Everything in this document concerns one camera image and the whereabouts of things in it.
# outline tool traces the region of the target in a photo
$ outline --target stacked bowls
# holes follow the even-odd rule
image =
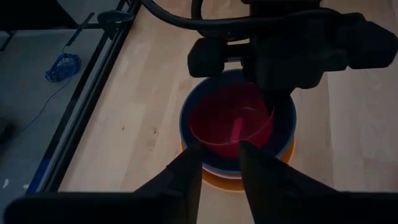
[[[221,150],[218,150],[220,147],[212,147],[211,142],[206,142],[203,139],[200,139],[203,134],[198,134],[198,131],[195,131],[195,128],[199,125],[203,126],[203,124],[206,124],[208,114],[206,114],[206,111],[203,112],[202,109],[203,105],[206,105],[204,101],[208,102],[208,99],[216,99],[215,101],[218,100],[220,102],[220,99],[217,98],[230,95],[230,93],[227,95],[222,94],[220,90],[238,90],[241,86],[248,87],[248,85],[249,82],[244,78],[241,70],[229,70],[223,72],[218,77],[207,78],[198,84],[188,95],[180,113],[182,149],[185,149],[187,145],[196,140],[202,141],[207,145],[207,148],[203,152],[203,181],[217,189],[228,192],[244,191],[241,171],[239,168],[239,159],[236,154],[238,151],[238,141],[233,141],[237,139],[229,139],[230,141],[224,144]],[[229,99],[236,98],[239,98],[239,94],[231,96]],[[225,103],[219,103],[219,105],[215,106],[223,106],[224,104]],[[265,112],[265,116],[267,116],[267,119],[263,119],[262,122],[259,122],[260,125],[258,128],[261,130],[261,135],[257,135],[255,142],[252,143],[256,144],[262,150],[267,151],[269,154],[288,163],[292,157],[295,146],[294,131],[296,125],[296,111],[293,100],[290,99],[285,103],[285,105],[280,105],[279,108],[274,108],[274,111],[269,115]],[[237,126],[237,122],[235,120],[235,122],[232,121],[232,125],[230,123],[231,121],[229,121],[229,125],[232,130],[227,130],[229,133],[227,133],[226,136],[236,135],[236,131],[233,129]],[[220,135],[219,128],[215,129],[218,133],[213,133],[215,133],[215,135]],[[253,135],[247,136],[247,138],[244,139],[239,138],[239,140],[251,142],[251,139],[253,139],[251,138],[252,136]]]

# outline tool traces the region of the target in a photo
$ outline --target gray floor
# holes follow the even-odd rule
[[[59,2],[77,22],[82,22],[89,12],[115,9],[119,1]],[[73,33],[74,30],[19,31],[7,49],[0,52],[0,118],[11,121],[16,127],[15,133],[20,133],[38,115],[48,98],[67,82],[64,80],[50,83],[45,79],[45,72],[60,55],[62,47]],[[66,52],[77,54],[81,58],[80,72],[51,99],[32,125],[0,148],[0,211],[11,200],[25,193],[102,35],[102,30],[84,30],[79,35]],[[5,38],[6,35],[0,34],[0,43]],[[91,73],[87,86],[90,85],[109,44],[110,40]]]

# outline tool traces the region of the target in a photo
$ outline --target metal frame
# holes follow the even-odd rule
[[[101,43],[104,44],[104,42],[108,39],[108,36],[106,34],[102,36],[97,46],[97,49],[95,50],[91,58],[94,59],[94,62],[84,71],[83,76],[67,106],[67,109],[64,112],[61,122],[58,125],[58,128],[47,148],[44,158],[42,159],[42,162],[40,163],[39,168],[34,176],[34,179],[32,181],[33,184],[31,184],[28,188],[27,194],[33,194],[36,192],[56,192],[58,190],[63,180],[63,177],[68,169],[68,166],[73,158],[76,148],[80,142],[80,139],[85,131],[85,128],[90,120],[91,114],[93,113],[97,101],[100,98],[101,92],[108,80],[109,74],[111,73],[116,59],[123,47],[123,43],[126,40],[126,37],[136,18],[136,15],[141,7],[140,0],[134,0],[131,2],[121,0],[118,6],[120,8],[117,10],[120,10],[125,3],[129,5],[127,12],[130,13],[132,19],[130,21],[120,24],[114,40],[112,41],[111,46],[109,47],[109,50],[106,53],[102,64],[97,71],[97,74],[93,80],[93,84],[90,86],[90,89],[88,90],[88,93],[83,100],[80,109],[77,112],[76,118],[66,135],[65,141],[60,147],[59,154],[56,158],[52,158],[59,144],[60,138],[65,130],[65,127],[70,119],[70,116],[72,115],[72,112],[75,108],[77,99],[79,98],[81,91],[83,90],[88,75],[91,73],[91,70],[93,69],[95,62],[98,59],[101,49],[103,48],[103,46],[101,46]],[[49,159],[52,159],[54,161],[52,167],[48,167]],[[44,173],[47,169],[50,170],[48,171],[48,174],[44,179]]]

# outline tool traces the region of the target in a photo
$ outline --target wooden surface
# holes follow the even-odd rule
[[[157,3],[190,16],[190,1]],[[397,33],[393,3],[327,0],[324,6],[362,12]],[[239,0],[207,0],[203,6],[205,18],[247,14]],[[200,82],[187,70],[187,54],[197,38],[195,31],[140,10],[61,191],[132,192],[178,154],[180,109]],[[291,165],[341,190],[397,191],[397,66],[330,73],[312,90],[295,90],[297,147]],[[203,184],[198,223],[252,223],[246,196]]]

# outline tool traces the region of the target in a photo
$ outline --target blue cable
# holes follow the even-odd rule
[[[28,129],[36,120],[37,118],[40,117],[40,115],[43,113],[45,107],[47,104],[50,102],[50,100],[61,90],[63,90],[69,83],[70,80],[72,79],[72,76],[76,75],[81,66],[81,60],[80,57],[75,55],[75,54],[67,54],[64,52],[66,46],[62,49],[62,54],[58,56],[54,64],[51,66],[51,69],[46,71],[45,73],[45,78],[49,82],[60,82],[63,81],[66,78],[69,78],[69,80],[61,87],[59,88],[55,93],[53,93],[48,100],[44,103],[42,109],[36,115],[36,117],[29,122],[17,135],[15,135],[12,139],[16,139],[19,137],[26,129]]]

